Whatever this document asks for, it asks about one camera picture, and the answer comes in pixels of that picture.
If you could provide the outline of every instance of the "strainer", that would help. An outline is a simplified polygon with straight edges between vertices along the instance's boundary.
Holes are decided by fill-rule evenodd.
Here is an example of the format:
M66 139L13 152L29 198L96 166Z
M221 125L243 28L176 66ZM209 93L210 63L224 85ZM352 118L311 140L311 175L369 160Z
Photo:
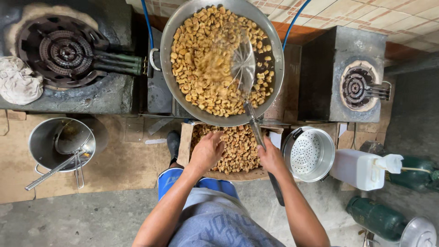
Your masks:
M294 177L314 182L323 178L331 169L335 146L325 131L305 126L287 136L282 153Z

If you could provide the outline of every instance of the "hand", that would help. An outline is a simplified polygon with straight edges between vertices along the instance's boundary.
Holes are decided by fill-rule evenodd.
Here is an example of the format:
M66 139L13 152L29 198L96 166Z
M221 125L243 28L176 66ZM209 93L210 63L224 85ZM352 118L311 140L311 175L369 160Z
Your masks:
M192 151L192 157L188 164L190 169L200 177L209 171L221 159L224 151L224 142L220 137L223 131L210 132L204 136Z
M265 170L272 173L275 177L281 174L290 173L285 165L281 151L275 147L271 140L266 136L264 136L264 143L267 150L265 150L261 145L258 145L257 149L258 156L261 158L261 165L265 168Z

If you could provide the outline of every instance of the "black shoe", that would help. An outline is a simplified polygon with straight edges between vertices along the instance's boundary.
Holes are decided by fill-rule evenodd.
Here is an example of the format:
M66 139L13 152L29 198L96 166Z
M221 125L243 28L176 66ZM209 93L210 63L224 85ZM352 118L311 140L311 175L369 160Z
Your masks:
M171 163L169 163L169 165L171 165L177 161L178 149L180 148L180 134L177 131L169 132L166 142L168 143L169 153L171 154Z

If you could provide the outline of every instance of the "white plastic container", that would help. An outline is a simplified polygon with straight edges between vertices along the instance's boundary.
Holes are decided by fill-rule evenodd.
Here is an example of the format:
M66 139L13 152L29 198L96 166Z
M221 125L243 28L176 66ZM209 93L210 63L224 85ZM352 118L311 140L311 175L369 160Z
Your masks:
M384 186L385 170L400 173L402 159L396 154L381 157L353 149L339 149L335 151L329 174L361 190L380 189Z

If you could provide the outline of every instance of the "cardboard box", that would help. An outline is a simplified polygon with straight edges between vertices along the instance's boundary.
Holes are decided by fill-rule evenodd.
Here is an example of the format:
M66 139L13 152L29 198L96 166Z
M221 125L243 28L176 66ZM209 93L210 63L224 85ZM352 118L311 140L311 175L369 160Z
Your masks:
M181 126L181 140L180 140L180 148L178 151L178 159L177 163L182 166L187 166L189 163L189 158L191 155L191 140L192 140L192 132L194 130L194 126L198 124L206 124L201 121L182 123ZM268 129L269 131L282 134L284 131L283 128L273 127L273 126L263 126L261 128ZM208 178L216 178L228 181L250 181L256 179L268 179L268 173L262 166L250 170L248 173L245 171L240 172L231 172L226 175L223 172L219 171L208 171L205 175Z

